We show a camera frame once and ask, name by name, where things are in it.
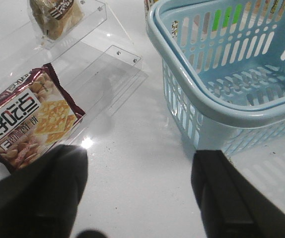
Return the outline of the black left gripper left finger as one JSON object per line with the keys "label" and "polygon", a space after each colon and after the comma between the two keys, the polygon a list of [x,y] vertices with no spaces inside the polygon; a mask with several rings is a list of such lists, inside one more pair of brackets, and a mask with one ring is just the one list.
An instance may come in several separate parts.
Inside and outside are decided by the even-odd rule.
{"label": "black left gripper left finger", "polygon": [[0,180],[0,238],[68,238],[87,178],[86,149],[59,145]]}

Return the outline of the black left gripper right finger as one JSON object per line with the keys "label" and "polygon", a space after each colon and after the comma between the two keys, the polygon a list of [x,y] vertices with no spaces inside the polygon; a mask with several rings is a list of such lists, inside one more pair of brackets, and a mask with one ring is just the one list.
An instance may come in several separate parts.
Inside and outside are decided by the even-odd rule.
{"label": "black left gripper right finger", "polygon": [[198,150],[191,185],[209,238],[285,238],[285,214],[220,150]]}

